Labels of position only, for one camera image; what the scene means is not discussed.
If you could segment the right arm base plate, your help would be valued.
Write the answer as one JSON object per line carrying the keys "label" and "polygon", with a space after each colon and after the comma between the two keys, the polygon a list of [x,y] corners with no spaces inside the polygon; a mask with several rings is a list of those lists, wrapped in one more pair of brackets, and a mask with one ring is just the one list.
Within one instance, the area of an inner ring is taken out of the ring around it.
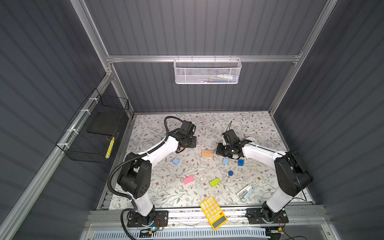
{"label": "right arm base plate", "polygon": [[274,213],[266,208],[247,208],[245,216],[250,224],[287,224],[289,222],[284,210]]}

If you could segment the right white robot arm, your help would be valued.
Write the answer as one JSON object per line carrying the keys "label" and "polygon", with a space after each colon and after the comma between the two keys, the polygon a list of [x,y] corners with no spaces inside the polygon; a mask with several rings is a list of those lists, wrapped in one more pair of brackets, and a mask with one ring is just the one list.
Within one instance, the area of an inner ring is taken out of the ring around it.
{"label": "right white robot arm", "polygon": [[276,172],[278,187],[266,200],[259,218],[267,224],[282,220],[284,208],[297,194],[313,182],[307,165],[295,152],[283,152],[260,146],[250,139],[240,140],[234,130],[222,133],[223,143],[218,143],[216,154],[228,159],[249,158],[257,160]]}

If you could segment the wooden block with holes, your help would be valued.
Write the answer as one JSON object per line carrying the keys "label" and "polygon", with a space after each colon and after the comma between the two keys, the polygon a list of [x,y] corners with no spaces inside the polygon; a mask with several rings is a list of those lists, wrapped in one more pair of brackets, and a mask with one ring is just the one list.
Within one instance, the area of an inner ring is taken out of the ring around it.
{"label": "wooden block with holes", "polygon": [[214,151],[213,150],[202,150],[202,157],[203,158],[213,158],[214,157]]}

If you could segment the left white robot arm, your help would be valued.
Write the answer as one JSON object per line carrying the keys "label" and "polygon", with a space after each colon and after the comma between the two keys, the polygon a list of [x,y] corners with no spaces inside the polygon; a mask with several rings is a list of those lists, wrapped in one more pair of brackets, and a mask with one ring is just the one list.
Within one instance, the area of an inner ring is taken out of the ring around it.
{"label": "left white robot arm", "polygon": [[123,190],[117,195],[127,198],[136,213],[143,217],[148,217],[155,209],[147,194],[153,168],[171,153],[196,147],[196,126],[192,122],[167,116],[164,125],[166,136],[159,143],[142,153],[129,153],[117,170],[117,184]]}

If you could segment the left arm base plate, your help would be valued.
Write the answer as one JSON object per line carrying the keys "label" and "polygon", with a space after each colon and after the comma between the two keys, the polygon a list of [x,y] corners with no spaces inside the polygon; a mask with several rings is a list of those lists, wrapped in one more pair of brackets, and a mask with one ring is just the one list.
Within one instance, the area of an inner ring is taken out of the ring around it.
{"label": "left arm base plate", "polygon": [[168,225],[169,211],[151,211],[144,217],[135,211],[129,211],[127,216],[127,227],[166,227]]}

